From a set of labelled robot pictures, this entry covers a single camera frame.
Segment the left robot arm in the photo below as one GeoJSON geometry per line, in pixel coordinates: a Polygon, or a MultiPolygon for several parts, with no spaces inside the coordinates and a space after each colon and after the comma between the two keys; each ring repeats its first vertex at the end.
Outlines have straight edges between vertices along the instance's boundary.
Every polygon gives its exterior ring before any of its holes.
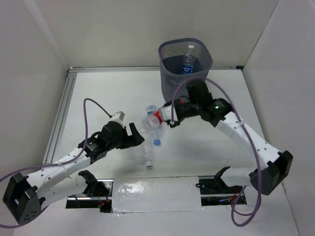
{"type": "Polygon", "coordinates": [[[136,147],[145,141],[134,123],[130,123],[129,127],[131,135],[128,135],[126,127],[110,121],[52,166],[25,176],[21,172],[14,173],[2,201],[17,225],[30,223],[48,205],[62,198],[77,193],[86,196],[95,194],[98,182],[86,168],[113,149],[136,147]]]}

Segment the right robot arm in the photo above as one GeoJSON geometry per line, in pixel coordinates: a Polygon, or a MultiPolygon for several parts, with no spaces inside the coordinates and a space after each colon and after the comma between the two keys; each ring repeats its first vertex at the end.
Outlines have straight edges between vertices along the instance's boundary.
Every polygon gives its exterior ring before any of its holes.
{"type": "Polygon", "coordinates": [[[187,101],[177,98],[164,104],[160,109],[162,119],[170,127],[176,127],[186,118],[199,116],[259,162],[255,170],[222,168],[215,175],[216,190],[225,193],[235,186],[252,186],[259,194],[270,195],[287,177],[292,154],[287,150],[281,152],[267,143],[240,118],[231,102],[223,98],[214,99],[204,81],[191,81],[186,89],[189,94],[187,101]]]}

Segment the red label bottle red cap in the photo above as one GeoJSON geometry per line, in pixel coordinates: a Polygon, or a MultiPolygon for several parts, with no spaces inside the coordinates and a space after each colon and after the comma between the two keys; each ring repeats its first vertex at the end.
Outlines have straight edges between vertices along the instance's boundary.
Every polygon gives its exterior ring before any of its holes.
{"type": "Polygon", "coordinates": [[[161,126],[162,123],[171,122],[171,108],[170,107],[161,107],[158,110],[152,112],[146,116],[142,125],[147,129],[157,129],[161,126]]]}

